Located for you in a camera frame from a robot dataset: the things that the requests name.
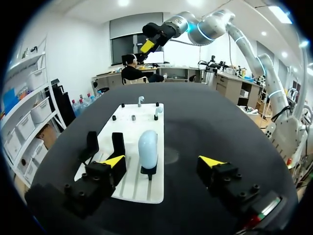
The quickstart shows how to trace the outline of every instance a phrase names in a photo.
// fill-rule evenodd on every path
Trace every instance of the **headphones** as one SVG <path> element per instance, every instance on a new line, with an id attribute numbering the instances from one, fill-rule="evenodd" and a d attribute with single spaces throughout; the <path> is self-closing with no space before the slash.
<path id="1" fill-rule="evenodd" d="M 134 54 L 130 54 L 130 55 L 133 55 L 133 57 L 134 57 L 133 63 L 136 63 L 137 62 L 137 57 Z"/>

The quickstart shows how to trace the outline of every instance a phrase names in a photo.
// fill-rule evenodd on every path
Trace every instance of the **ceiling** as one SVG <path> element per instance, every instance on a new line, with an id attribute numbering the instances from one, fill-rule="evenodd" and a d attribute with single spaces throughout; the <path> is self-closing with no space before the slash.
<path id="1" fill-rule="evenodd" d="M 124 7 L 119 6 L 119 1 L 54 0 L 47 10 L 102 24 L 120 17 L 149 12 L 175 14 L 190 11 L 200 18 L 219 8 L 228 8 L 236 14 L 234 24 L 244 34 L 265 45 L 286 66 L 300 68 L 301 55 L 294 25 L 280 23 L 268 7 L 262 7 L 270 4 L 271 0 L 158 0 L 157 4 L 155 1 L 154 4 L 147 3 L 147 0 L 121 0 L 129 1 Z M 262 31 L 267 32 L 267 36 L 262 36 Z M 287 58 L 282 57 L 283 51 L 288 54 Z"/>

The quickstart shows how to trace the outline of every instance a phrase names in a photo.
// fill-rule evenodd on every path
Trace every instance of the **black round table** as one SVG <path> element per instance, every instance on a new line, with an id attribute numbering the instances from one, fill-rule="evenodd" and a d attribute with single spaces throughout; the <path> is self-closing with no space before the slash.
<path id="1" fill-rule="evenodd" d="M 164 201 L 152 205 L 110 198 L 87 222 L 122 235 L 229 234 L 237 220 L 196 174 L 199 155 L 232 162 L 264 191 L 285 196 L 288 201 L 272 225 L 286 222 L 297 195 L 284 161 L 249 117 L 203 84 L 137 84 L 106 92 L 60 135 L 33 185 L 52 183 L 62 190 L 72 182 L 88 131 L 99 133 L 121 103 L 136 104 L 141 95 L 144 103 L 164 104 Z"/>

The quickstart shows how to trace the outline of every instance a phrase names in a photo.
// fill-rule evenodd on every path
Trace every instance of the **lab bench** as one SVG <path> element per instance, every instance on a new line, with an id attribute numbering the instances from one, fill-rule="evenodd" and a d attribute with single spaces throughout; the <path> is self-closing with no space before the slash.
<path id="1" fill-rule="evenodd" d="M 158 67 L 158 68 L 146 68 L 141 70 L 147 77 L 155 74 L 159 71 L 159 74 L 167 73 L 168 77 L 166 82 L 189 82 L 189 77 L 192 75 L 196 76 L 195 82 L 201 82 L 201 72 L 199 68 L 192 68 L 186 66 L 180 67 Z M 97 82 L 97 89 L 94 88 L 93 83 Z M 123 86 L 121 72 L 110 72 L 102 75 L 98 75 L 91 79 L 91 85 L 93 87 L 93 92 L 96 94 L 97 90 L 100 88 L 108 87 L 110 89 Z"/>

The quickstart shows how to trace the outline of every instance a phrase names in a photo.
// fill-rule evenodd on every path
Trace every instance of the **white robotic arm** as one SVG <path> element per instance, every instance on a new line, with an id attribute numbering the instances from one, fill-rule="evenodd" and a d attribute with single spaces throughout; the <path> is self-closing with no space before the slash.
<path id="1" fill-rule="evenodd" d="M 285 162 L 289 162 L 290 167 L 294 167 L 299 162 L 301 154 L 305 152 L 303 148 L 306 147 L 308 136 L 307 150 L 308 153 L 313 153 L 313 134 L 310 137 L 306 127 L 292 115 L 284 88 L 274 71 L 270 57 L 267 54 L 254 55 L 249 40 L 231 23 L 234 18 L 235 15 L 227 9 L 213 12 L 201 21 L 190 12 L 181 12 L 166 20 L 156 31 L 161 35 L 162 46 L 171 38 L 177 38 L 184 32 L 188 32 L 190 41 L 199 46 L 211 44 L 218 37 L 229 33 L 245 56 L 253 74 L 266 76 L 266 87 L 274 118 L 274 124 L 267 130 L 267 136 Z"/>

